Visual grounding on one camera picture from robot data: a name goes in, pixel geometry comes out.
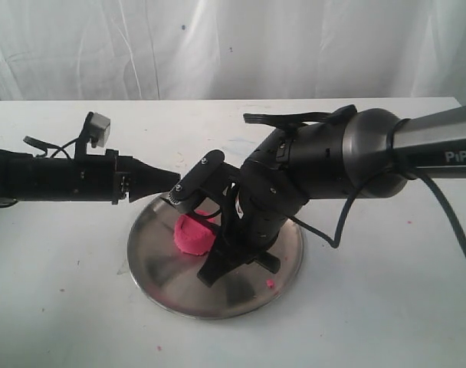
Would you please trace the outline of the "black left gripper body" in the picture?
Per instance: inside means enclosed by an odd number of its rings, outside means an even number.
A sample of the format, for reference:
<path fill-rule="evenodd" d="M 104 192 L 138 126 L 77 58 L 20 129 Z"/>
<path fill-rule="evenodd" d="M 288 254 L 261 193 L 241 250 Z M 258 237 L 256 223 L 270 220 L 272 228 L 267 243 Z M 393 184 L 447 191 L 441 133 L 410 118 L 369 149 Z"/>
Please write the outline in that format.
<path fill-rule="evenodd" d="M 133 171 L 133 157 L 121 156 L 118 150 L 110 150 L 112 167 L 112 196 L 111 203 L 117 204 L 126 198 L 130 190 L 130 182 Z"/>

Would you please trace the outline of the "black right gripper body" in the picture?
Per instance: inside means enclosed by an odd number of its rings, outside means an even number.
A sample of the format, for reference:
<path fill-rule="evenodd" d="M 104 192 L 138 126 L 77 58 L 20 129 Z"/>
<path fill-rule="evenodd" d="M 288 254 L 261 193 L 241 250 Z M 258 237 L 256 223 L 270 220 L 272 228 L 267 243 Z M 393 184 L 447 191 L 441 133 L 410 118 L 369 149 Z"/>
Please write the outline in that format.
<path fill-rule="evenodd" d="M 260 203 L 250 191 L 232 184 L 226 192 L 225 242 L 235 265 L 279 265 L 270 253 L 287 217 Z"/>

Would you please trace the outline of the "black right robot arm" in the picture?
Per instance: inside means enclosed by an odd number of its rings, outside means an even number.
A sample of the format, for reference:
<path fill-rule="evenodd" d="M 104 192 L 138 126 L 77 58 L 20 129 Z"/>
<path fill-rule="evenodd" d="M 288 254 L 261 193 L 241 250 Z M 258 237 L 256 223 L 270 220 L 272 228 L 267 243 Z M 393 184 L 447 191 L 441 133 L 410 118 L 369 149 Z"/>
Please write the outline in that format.
<path fill-rule="evenodd" d="M 281 263 L 269 248 L 312 199 L 344 200 L 336 231 L 326 237 L 337 248 L 356 199 L 392 197 L 414 179 L 438 200 L 466 259 L 466 235 L 436 184 L 466 178 L 466 106 L 411 119 L 348 105 L 331 113 L 247 113 L 244 121 L 272 132 L 241 165 L 222 203 L 222 226 L 198 273 L 203 284 L 252 262 L 277 272 Z"/>

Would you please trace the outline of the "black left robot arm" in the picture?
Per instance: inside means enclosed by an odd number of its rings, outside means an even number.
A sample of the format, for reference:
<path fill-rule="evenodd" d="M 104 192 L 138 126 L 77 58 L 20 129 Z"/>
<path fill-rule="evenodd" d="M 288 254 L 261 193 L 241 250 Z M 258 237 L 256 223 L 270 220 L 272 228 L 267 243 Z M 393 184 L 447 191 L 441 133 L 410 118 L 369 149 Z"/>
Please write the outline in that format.
<path fill-rule="evenodd" d="M 108 149 L 103 155 L 41 158 L 0 149 L 0 205 L 14 202 L 117 204 L 169 191 L 177 172 L 149 166 Z"/>

